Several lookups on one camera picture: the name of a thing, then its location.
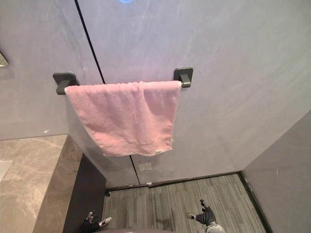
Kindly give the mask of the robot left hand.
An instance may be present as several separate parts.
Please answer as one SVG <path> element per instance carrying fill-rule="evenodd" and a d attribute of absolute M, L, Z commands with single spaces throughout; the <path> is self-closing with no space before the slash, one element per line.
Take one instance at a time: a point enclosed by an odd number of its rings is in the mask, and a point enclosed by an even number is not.
<path fill-rule="evenodd" d="M 82 233 L 94 233 L 107 225 L 111 220 L 112 217 L 107 217 L 99 221 L 98 218 L 94 215 L 94 212 L 89 212 L 84 219 L 80 230 Z"/>

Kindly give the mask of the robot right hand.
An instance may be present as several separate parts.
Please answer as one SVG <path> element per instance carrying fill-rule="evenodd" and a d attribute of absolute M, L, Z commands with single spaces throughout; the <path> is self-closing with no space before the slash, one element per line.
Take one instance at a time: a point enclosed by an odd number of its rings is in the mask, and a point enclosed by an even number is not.
<path fill-rule="evenodd" d="M 197 215 L 186 213 L 187 218 L 196 220 L 197 222 L 203 225 L 206 225 L 206 226 L 209 226 L 211 224 L 216 224 L 216 216 L 214 212 L 212 211 L 211 207 L 206 205 L 206 202 L 203 199 L 200 199 L 200 203 L 203 207 L 202 209 L 203 212 Z"/>

